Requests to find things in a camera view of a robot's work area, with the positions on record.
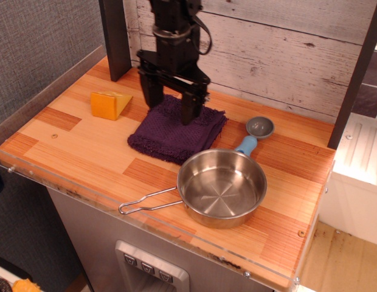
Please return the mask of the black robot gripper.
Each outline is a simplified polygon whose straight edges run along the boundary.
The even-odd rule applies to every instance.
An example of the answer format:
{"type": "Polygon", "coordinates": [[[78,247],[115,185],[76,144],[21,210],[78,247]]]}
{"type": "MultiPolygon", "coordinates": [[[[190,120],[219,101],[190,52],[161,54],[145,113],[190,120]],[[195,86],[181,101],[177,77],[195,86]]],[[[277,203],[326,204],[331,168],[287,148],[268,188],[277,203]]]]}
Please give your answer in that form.
{"type": "Polygon", "coordinates": [[[158,106],[164,99],[163,87],[182,93],[181,121],[188,125],[201,114],[206,102],[210,79],[199,69],[197,62],[200,30],[184,29],[169,32],[154,29],[156,51],[139,50],[140,84],[149,107],[158,106]]]}

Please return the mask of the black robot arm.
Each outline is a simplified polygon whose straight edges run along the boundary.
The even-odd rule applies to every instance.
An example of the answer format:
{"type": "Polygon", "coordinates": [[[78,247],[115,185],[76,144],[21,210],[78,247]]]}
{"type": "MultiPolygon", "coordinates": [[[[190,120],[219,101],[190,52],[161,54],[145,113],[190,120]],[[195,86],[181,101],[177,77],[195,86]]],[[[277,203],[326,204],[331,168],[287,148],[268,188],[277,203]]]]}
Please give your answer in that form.
{"type": "Polygon", "coordinates": [[[200,31],[208,31],[197,17],[201,1],[151,1],[156,51],[139,50],[140,84],[145,101],[154,108],[164,100],[164,87],[181,93],[181,120],[196,119],[208,96],[210,78],[197,65],[200,31]]]}

